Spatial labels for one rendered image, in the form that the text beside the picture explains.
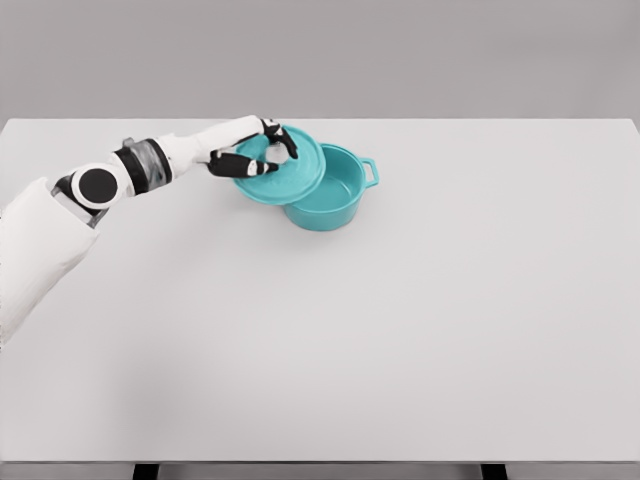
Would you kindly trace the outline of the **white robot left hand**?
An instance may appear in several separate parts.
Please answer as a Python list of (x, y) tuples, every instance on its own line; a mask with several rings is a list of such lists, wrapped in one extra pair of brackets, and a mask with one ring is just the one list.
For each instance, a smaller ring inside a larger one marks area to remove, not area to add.
[(215, 177), (245, 179), (273, 173), (278, 162), (261, 161), (233, 151), (237, 145), (264, 135), (270, 145), (286, 149), (289, 158), (298, 158), (298, 147), (281, 123), (272, 118), (247, 115), (229, 120), (199, 133), (196, 139), (207, 154), (207, 169)]

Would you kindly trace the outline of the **teal pot lid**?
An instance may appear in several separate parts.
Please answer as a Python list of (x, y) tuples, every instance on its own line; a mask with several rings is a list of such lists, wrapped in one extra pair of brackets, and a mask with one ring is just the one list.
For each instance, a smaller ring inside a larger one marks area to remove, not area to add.
[(288, 157), (273, 173), (234, 179), (240, 192), (251, 200), (268, 205), (294, 203), (308, 195), (322, 180), (326, 160), (320, 144), (295, 126), (284, 125), (283, 130), (296, 144), (298, 158)]

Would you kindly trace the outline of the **teal pot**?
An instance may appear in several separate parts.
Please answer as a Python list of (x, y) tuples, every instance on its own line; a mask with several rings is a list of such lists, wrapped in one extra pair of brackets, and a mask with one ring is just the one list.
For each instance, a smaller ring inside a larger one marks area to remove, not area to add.
[(376, 162), (344, 147), (322, 143), (326, 169), (318, 186), (283, 207), (296, 226), (316, 232), (337, 230), (356, 215), (364, 192), (379, 184)]

